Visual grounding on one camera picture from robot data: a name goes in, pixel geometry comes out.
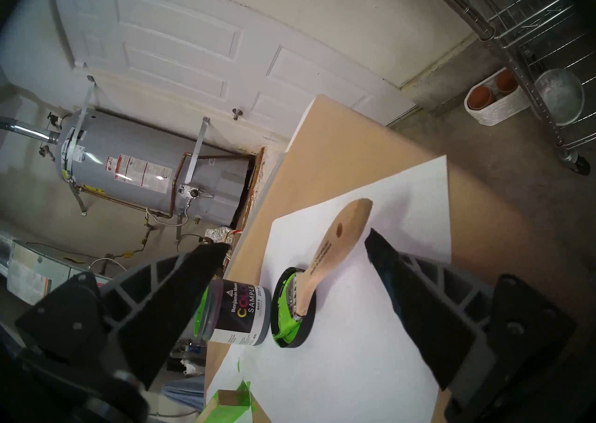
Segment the door panel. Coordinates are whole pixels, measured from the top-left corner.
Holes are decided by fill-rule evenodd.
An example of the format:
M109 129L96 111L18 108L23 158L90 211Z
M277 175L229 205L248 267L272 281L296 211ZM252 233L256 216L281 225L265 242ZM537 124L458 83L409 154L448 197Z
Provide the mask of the door panel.
M228 0L57 0L78 65L290 137L317 94L387 124L414 104L344 55Z

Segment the yellow tag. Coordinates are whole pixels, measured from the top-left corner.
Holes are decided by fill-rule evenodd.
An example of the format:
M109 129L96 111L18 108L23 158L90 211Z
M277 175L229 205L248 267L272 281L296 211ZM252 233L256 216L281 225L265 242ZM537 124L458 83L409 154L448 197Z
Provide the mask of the yellow tag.
M105 191L102 191L101 189L98 189L97 187L87 186L87 184L83 184L83 189L85 189L89 192L94 192L94 193L99 193L100 195L105 195Z

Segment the metal strap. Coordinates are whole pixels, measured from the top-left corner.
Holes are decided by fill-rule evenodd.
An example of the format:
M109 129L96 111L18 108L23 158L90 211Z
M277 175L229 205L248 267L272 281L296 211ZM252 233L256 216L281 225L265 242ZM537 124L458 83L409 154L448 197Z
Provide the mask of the metal strap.
M193 180L194 169L197 166L198 152L201 150L201 146L203 145L205 133L207 132L207 126L209 126L210 121L211 120L209 118L203 117L203 124L201 125L201 130L198 132L197 143L194 145L193 156L190 158L190 165L188 165L188 170L186 171L186 179L184 180L185 184L190 184L190 182Z
M72 176L73 170L73 154L75 152L76 143L79 140L79 132L81 131L81 126L83 124L83 120L85 119L85 115L87 114L87 107L89 107L89 101L91 100L91 96L93 95L93 88L95 87L95 80L92 76L87 76L89 80L89 88L87 89L87 95L85 96L85 102L83 103L83 108L81 109L81 114L79 115L79 121L76 124L76 128L74 129L73 137L70 139L70 144L68 145L68 151L66 154L66 178L70 181Z

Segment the copper pipe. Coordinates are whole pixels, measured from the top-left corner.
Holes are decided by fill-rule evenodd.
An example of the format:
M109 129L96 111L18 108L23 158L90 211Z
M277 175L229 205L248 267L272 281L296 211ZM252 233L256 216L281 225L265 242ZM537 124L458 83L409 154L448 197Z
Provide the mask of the copper pipe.
M192 156L191 152L184 152L184 154L182 154L182 158L180 160L180 163L178 164L178 168L176 169L176 174L174 175L174 177L172 179L172 193L170 194L170 210L169 210L169 212L166 214L162 211L150 210L150 212L152 214L156 215L157 217L170 219L172 216L174 216L174 206L176 204L176 183L178 182L178 177L180 176L180 173L182 172L182 167L184 166L184 160L186 160L186 157L190 157L190 156ZM218 158L234 159L234 158L250 158L250 157L251 157L250 155L198 156L197 159L208 160L208 159L212 159L212 158L214 158L214 159L218 159ZM79 192L85 192L85 193L88 193L89 195L93 195L94 197L103 198L105 200L109 200L110 202L118 203L118 205L124 205L125 207L134 208L135 210L147 211L146 207L142 207L140 205L136 205L136 204L130 203L130 202L125 202L123 200L120 200L120 199L117 199L114 197L110 197L109 195L102 195L101 193L90 191L89 189L85 189L84 187L81 187L81 186L77 186L76 189Z

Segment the terracotta pot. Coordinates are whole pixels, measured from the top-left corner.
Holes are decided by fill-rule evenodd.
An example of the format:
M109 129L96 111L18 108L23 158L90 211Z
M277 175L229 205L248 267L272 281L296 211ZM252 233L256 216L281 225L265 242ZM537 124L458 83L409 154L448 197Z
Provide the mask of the terracotta pot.
M513 73L509 72L509 70L504 70L499 73L499 76L496 78L496 87L507 96L517 89L518 84L517 81L515 81Z
M482 110L493 102L495 102L495 95L486 86L475 88L468 97L468 107L472 110Z

